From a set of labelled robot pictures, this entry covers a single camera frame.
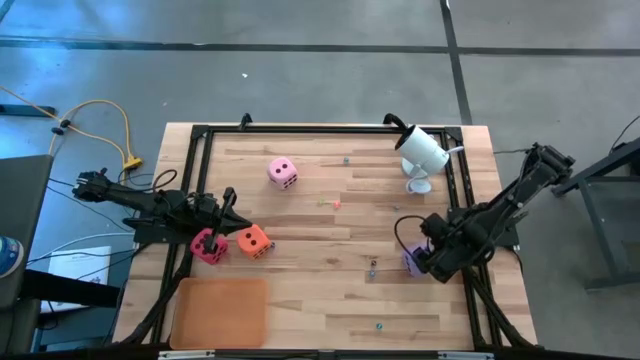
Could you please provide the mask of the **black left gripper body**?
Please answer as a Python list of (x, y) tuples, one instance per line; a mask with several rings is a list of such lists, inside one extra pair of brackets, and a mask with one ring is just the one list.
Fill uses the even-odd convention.
[(201, 195), (195, 202), (196, 219), (204, 225), (204, 229), (213, 229), (214, 236), (223, 235), (222, 231), (227, 228), (224, 224), (224, 214), (234, 213), (233, 205), (236, 200), (237, 195), (233, 187), (225, 189), (222, 204), (219, 204), (211, 194)]

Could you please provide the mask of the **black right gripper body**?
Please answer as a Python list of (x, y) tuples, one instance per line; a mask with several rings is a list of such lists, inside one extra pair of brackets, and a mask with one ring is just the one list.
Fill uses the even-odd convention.
[(420, 228), (429, 239), (431, 251), (418, 256), (418, 268), (446, 283), (463, 266), (467, 249), (462, 244), (462, 231), (437, 213), (426, 217)]

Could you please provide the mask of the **orange foam die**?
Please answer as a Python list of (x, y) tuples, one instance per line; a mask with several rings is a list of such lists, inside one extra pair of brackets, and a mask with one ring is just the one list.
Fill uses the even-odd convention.
[(273, 245), (272, 241), (257, 224), (238, 231), (236, 242), (241, 252), (253, 260), (261, 258)]

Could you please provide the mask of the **purple foam die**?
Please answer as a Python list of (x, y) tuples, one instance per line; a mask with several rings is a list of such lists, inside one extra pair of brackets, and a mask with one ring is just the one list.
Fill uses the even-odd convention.
[(415, 260), (419, 255), (426, 255), (428, 253), (428, 247), (422, 244), (415, 244), (409, 246), (408, 250), (410, 251), (410, 254), (403, 254), (403, 266), (411, 277), (424, 276), (424, 273), (419, 269)]

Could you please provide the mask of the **red foam die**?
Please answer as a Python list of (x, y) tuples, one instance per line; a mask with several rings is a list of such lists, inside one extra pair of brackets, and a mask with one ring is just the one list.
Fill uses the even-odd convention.
[(207, 264), (217, 264), (227, 253), (228, 240), (224, 236), (214, 236), (214, 230), (201, 230), (190, 244), (191, 252)]

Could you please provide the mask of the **light pink foam die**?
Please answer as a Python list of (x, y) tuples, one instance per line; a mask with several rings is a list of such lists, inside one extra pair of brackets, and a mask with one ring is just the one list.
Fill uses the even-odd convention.
[(298, 180), (297, 168), (287, 157), (274, 159), (267, 168), (267, 175), (281, 190), (288, 189)]

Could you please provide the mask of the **orange plastic tray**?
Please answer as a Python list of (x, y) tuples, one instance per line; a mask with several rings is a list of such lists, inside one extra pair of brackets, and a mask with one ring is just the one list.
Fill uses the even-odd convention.
[(174, 350), (251, 349), (266, 341), (268, 286), (260, 278), (180, 282), (169, 345)]

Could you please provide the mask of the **white paper sheet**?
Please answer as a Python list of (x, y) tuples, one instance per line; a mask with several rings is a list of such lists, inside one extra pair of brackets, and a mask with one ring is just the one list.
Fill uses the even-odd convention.
[(49, 258), (48, 272), (61, 277), (107, 285), (110, 257), (110, 246), (56, 251)]

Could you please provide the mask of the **black metal table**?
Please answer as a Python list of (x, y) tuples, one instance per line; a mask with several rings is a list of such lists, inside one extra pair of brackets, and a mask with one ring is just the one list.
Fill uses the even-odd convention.
[(640, 160), (640, 137), (552, 190), (557, 197), (578, 190), (593, 225), (609, 274), (588, 281), (587, 291), (640, 284), (628, 256), (630, 245), (640, 245), (640, 175), (611, 174), (634, 160)]

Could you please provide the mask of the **grey desk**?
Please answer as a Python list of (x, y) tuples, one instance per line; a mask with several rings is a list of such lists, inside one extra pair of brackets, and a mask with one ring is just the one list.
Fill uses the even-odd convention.
[(50, 155), (0, 159), (0, 237), (17, 241), (23, 249), (16, 269), (0, 278), (0, 357), (31, 348), (40, 303), (27, 292), (26, 262), (52, 163)]

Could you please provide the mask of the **blue white round object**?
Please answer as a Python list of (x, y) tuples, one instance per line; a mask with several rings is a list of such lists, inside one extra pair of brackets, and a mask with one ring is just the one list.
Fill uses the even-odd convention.
[(0, 235), (0, 279), (12, 274), (23, 257), (24, 247), (19, 241)]

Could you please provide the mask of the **black floor bar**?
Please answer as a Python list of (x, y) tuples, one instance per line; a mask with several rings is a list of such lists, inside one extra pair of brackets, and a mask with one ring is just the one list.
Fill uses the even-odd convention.
[(50, 117), (56, 115), (56, 109), (49, 106), (33, 107), (29, 105), (0, 104), (0, 115), (23, 117)]

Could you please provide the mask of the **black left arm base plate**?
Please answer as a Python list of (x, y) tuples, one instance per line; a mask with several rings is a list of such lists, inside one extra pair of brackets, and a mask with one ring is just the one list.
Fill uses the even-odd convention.
[(134, 241), (141, 244), (188, 244), (204, 229), (190, 213), (162, 210), (142, 212), (135, 217)]

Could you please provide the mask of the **silver table bracket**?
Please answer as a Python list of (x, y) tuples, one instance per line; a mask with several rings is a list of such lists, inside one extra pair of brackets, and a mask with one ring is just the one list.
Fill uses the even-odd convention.
[(495, 360), (493, 353), (439, 351), (438, 360)]
[(210, 360), (214, 358), (214, 350), (172, 350), (159, 352), (157, 360)]

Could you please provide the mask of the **black metal frame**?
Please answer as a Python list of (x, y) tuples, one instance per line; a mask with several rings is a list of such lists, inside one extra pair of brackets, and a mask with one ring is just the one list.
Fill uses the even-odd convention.
[[(406, 192), (394, 149), (398, 133), (380, 125), (306, 126), (300, 132), (257, 126), (202, 140), (193, 140), (191, 133), (189, 123), (167, 125), (156, 170), (204, 177), (206, 191), (215, 195), (233, 187), (235, 210), (276, 244), (258, 260), (231, 246), (219, 264), (195, 261), (191, 273), (266, 281), (265, 348), (472, 348), (461, 277), (444, 284), (411, 277), (401, 252), (420, 240), (422, 217), (467, 200), (465, 185), (478, 202), (500, 191), (486, 127), (462, 128), (466, 164), (436, 176), (432, 191), (423, 196)], [(269, 164), (280, 157), (298, 171), (298, 180), (286, 190), (267, 175)], [(318, 206), (319, 200), (324, 205)], [(339, 209), (335, 201), (341, 202)], [(371, 270), (375, 277), (369, 276)], [(376, 329), (379, 323), (382, 330)]]

